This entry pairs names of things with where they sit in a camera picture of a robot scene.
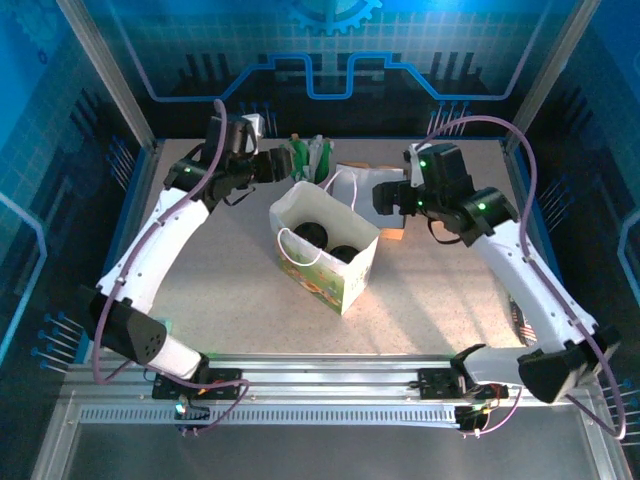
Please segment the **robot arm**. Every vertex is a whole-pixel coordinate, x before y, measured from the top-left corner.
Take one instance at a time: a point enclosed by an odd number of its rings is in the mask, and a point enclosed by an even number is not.
[[[530,348],[473,346],[452,361],[471,385],[500,383],[524,385],[539,400],[553,403],[597,373],[599,364],[582,334],[558,299],[534,271],[542,273],[578,314],[589,335],[609,358],[619,345],[613,327],[599,326],[569,295],[540,258],[528,237],[529,256],[520,246],[520,222],[514,208],[495,188],[475,190],[460,150],[453,144],[425,145],[405,152],[411,164],[410,179],[374,187],[374,207],[391,214],[393,205],[403,215],[420,213],[442,221],[458,234],[502,281],[532,324],[538,343]]]
[[[93,340],[106,300],[119,285],[101,344],[140,365],[198,384],[210,383],[206,356],[169,336],[163,324],[148,316],[158,288],[191,235],[220,201],[226,201],[234,189],[245,190],[254,183],[283,180],[293,169],[291,154],[285,148],[258,152],[263,131],[260,115],[231,119],[223,126],[226,128],[223,153],[209,180],[160,223],[163,214],[207,175],[217,149],[220,123],[219,118],[212,117],[206,141],[171,167],[164,181],[165,190],[132,245],[96,288],[80,287],[76,302],[77,317]],[[159,228],[151,230],[156,224]],[[134,245],[147,233],[149,238],[123,275],[123,265]]]

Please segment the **work surface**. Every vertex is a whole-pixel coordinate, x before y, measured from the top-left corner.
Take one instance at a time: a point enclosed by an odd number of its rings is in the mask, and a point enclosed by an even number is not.
[[[145,218],[170,165],[197,143],[164,143]],[[409,143],[336,140],[332,161],[406,168]],[[456,144],[475,187],[494,186],[515,205],[499,142]],[[451,354],[476,343],[519,345],[499,280],[464,245],[436,243],[424,217],[407,218],[403,240],[380,239],[367,289],[344,316],[331,311],[276,265],[269,206],[292,185],[258,185],[237,206],[220,204],[191,237],[151,311],[172,322],[173,336],[207,353]],[[436,235],[451,238],[439,228]]]

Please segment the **white string handle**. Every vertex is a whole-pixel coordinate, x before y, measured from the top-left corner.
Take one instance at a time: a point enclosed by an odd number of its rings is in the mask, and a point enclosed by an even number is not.
[[[336,179],[336,177],[341,174],[342,172],[346,172],[347,170],[342,169],[342,170],[336,170],[336,173],[333,174],[333,177],[331,177],[331,179],[327,182],[327,184],[324,186],[324,191],[326,192],[327,190],[329,190],[329,187],[331,186],[331,184],[333,183],[333,181]],[[356,206],[356,198],[358,198],[358,179],[356,178],[356,174],[351,172],[351,175],[353,176],[353,201],[351,202],[351,210],[355,209]]]
[[[291,230],[287,227],[281,228],[280,231],[278,232],[278,246],[280,247],[280,251],[282,252],[282,254],[287,257],[287,260],[289,260],[291,263],[293,263],[294,265],[298,265],[299,267],[310,267],[311,265],[315,265],[318,260],[320,260],[320,257],[322,256],[322,250],[320,250],[320,252],[318,253],[318,256],[311,262],[311,263],[299,263],[296,262],[293,258],[291,258],[287,252],[284,251],[284,248],[282,247],[282,232],[287,231],[289,233],[291,233]]]

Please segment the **enclosure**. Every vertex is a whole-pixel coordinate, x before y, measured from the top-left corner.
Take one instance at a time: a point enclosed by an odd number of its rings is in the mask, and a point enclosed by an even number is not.
[[[266,478],[638,474],[635,2],[2,6],[2,478],[255,475],[230,458],[254,459]],[[528,234],[575,300],[621,334],[611,364],[625,394],[626,438],[610,440],[566,402],[539,408],[531,396],[523,401],[531,408],[478,444],[386,416],[334,420],[334,413],[413,414],[420,397],[399,388],[409,371],[448,363],[474,344],[518,347],[535,332],[509,286],[471,249],[439,245],[421,216],[406,218],[401,240],[379,239],[366,289],[337,315],[279,269],[269,207],[292,179],[217,207],[173,263],[150,312],[179,341],[254,375],[255,398],[239,410],[249,416],[238,414],[200,444],[181,443],[175,402],[151,400],[142,367],[95,385],[75,293],[122,257],[171,165],[205,138],[216,99],[229,114],[263,116],[261,150],[292,134],[331,138],[332,171],[348,162],[406,168],[410,144],[467,116],[500,117],[525,131],[539,172]],[[498,188],[522,213],[531,170],[512,134],[470,122],[433,143],[457,145],[474,185]],[[105,353],[105,371],[118,364]],[[296,376],[314,369],[310,380]],[[610,389],[602,387],[579,395],[610,422]],[[512,403],[513,396],[504,405]],[[448,415],[452,405],[429,408]],[[319,419],[276,418],[302,408]],[[287,452],[294,460],[272,460]]]

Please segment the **beige countertop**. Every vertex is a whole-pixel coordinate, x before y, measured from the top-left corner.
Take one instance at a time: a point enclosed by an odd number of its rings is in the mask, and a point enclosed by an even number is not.
[[[332,160],[403,167],[411,142],[336,140]],[[197,143],[165,141],[145,218],[169,166]],[[515,205],[499,142],[456,143],[476,188],[494,186]],[[475,343],[519,345],[499,280],[464,245],[437,244],[423,217],[407,218],[403,240],[380,239],[369,286],[335,314],[276,266],[268,211],[292,185],[258,185],[236,207],[220,204],[191,237],[151,310],[171,320],[173,336],[207,353],[452,354]]]

